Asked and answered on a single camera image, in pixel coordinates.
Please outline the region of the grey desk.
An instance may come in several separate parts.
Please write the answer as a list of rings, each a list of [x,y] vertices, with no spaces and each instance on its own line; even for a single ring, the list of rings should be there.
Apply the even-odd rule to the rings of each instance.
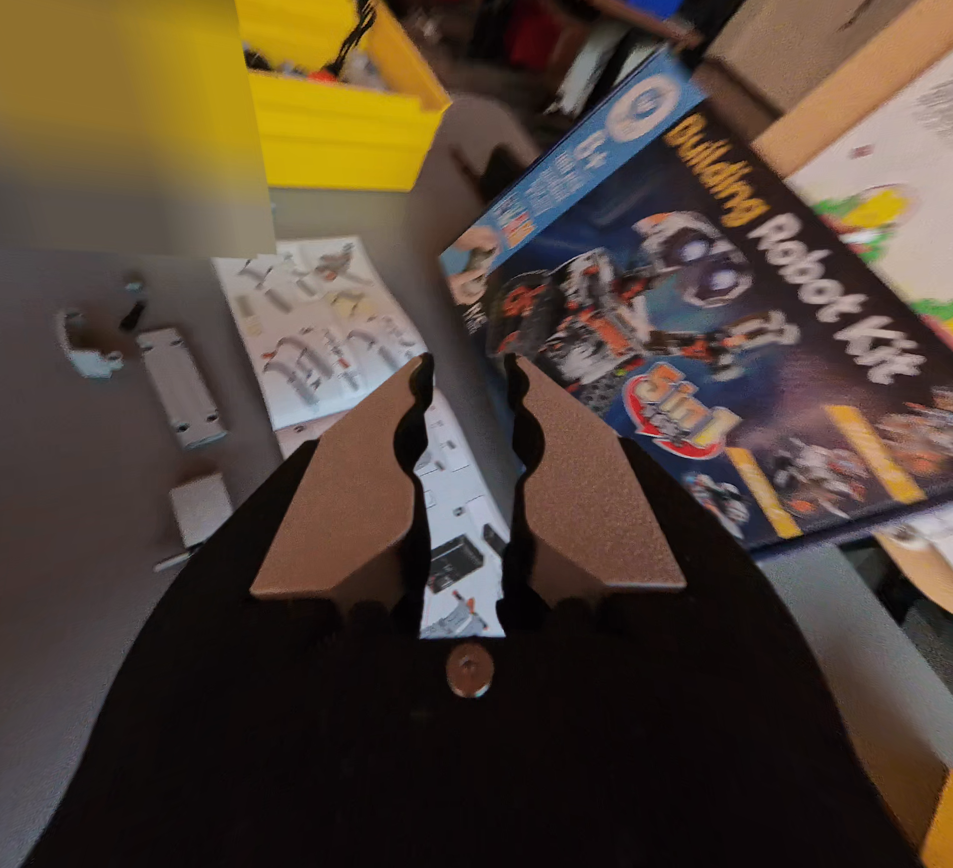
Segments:
[[[79,309],[109,327],[130,270],[149,326],[177,326],[227,412],[203,450],[173,443],[137,361],[80,377],[53,336]],[[106,691],[169,586],[168,492],[220,469],[234,506],[279,462],[208,259],[2,247],[2,866],[53,814]],[[915,841],[951,765],[951,695],[831,547],[763,565],[793,607],[871,778]]]

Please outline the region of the long grey toy panel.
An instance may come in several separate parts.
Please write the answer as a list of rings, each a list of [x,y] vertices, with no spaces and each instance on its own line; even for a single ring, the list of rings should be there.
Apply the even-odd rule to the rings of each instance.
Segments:
[[[136,342],[179,447],[195,449],[225,437],[220,409],[181,333],[175,328],[152,330],[138,334]]]

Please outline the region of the white instruction booklet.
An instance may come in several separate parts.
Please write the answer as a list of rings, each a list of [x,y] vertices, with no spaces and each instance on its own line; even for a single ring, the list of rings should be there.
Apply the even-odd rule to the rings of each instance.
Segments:
[[[283,458],[315,441],[427,350],[357,237],[284,241],[274,255],[216,257]],[[504,636],[502,552],[510,537],[457,417],[433,392],[422,483],[432,565],[421,638]]]

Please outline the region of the blue toy robot box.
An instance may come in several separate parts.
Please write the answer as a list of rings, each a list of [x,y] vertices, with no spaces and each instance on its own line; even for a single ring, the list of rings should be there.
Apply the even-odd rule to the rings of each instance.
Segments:
[[[951,350],[661,48],[438,258],[747,549],[951,502]]]

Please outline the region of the short grey toy panel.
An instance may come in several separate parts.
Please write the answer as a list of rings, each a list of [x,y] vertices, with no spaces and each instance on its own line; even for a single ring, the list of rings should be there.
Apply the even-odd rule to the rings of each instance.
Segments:
[[[194,551],[232,517],[232,499],[220,472],[193,478],[169,492],[182,546]]]

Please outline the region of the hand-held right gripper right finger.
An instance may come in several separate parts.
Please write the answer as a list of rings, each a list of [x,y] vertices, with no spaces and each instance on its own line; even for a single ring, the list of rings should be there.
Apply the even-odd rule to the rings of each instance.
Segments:
[[[687,578],[619,436],[520,354],[504,368],[522,466],[497,614],[506,634],[566,602],[674,594]]]

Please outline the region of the white printed task sheet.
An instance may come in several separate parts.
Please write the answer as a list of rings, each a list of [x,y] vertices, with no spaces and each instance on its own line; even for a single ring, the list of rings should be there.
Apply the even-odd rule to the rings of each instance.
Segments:
[[[951,343],[951,53],[789,177],[788,184]]]

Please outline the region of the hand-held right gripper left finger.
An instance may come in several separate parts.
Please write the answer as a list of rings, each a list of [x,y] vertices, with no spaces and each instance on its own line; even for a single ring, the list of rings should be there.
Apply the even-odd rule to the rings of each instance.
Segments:
[[[385,380],[318,440],[251,585],[260,603],[374,606],[420,631],[432,563],[423,485],[430,352]]]

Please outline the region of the curved grey toy panel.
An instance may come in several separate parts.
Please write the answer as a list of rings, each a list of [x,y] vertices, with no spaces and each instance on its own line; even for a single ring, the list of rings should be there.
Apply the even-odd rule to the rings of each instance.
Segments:
[[[84,378],[108,380],[125,365],[122,351],[109,347],[80,311],[57,312],[54,331],[66,360]]]

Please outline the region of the yellow storage bin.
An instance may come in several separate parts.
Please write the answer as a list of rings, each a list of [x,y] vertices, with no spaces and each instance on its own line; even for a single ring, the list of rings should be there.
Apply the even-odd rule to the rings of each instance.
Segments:
[[[409,192],[452,99],[383,0],[234,0],[268,184]]]

